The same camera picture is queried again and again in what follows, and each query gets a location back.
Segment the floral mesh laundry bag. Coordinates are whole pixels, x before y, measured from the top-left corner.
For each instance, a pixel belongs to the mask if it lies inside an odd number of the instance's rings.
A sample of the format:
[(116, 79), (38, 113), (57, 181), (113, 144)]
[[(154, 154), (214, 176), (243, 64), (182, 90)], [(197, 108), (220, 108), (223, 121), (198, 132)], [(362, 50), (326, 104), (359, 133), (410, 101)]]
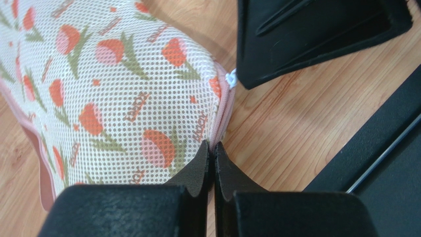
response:
[(163, 184), (213, 149), (237, 77), (140, 0), (3, 0), (0, 91), (50, 210), (78, 184)]

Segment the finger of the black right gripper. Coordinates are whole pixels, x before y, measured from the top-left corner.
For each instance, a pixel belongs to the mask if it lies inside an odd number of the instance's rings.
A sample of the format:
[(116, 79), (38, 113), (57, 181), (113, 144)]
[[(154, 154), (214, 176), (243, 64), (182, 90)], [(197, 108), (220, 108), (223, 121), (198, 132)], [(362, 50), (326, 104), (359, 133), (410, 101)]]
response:
[(240, 0), (236, 75), (252, 89), (384, 43), (412, 24), (405, 0)]

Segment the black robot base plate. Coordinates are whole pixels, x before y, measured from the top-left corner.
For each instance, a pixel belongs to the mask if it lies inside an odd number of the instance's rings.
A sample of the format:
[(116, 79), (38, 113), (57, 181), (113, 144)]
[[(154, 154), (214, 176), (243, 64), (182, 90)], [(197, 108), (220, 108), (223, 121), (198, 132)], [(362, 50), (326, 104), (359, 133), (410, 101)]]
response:
[(357, 196), (381, 237), (420, 236), (420, 68), (412, 72), (305, 190)]

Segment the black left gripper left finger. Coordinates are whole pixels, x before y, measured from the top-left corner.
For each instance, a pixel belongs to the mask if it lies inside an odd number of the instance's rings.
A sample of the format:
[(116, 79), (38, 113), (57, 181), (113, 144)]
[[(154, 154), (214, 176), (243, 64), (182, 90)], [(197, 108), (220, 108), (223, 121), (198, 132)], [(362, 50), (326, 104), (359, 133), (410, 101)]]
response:
[(41, 237), (204, 237), (210, 155), (195, 157), (160, 185), (74, 185), (56, 200)]

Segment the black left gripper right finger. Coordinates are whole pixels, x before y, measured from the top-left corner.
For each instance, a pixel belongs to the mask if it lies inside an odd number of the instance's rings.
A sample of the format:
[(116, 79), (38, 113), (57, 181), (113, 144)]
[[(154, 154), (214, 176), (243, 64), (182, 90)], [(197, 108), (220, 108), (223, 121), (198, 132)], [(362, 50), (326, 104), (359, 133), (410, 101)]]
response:
[(230, 160), (222, 143), (215, 161), (218, 237), (375, 237), (365, 205), (338, 192), (270, 192)]

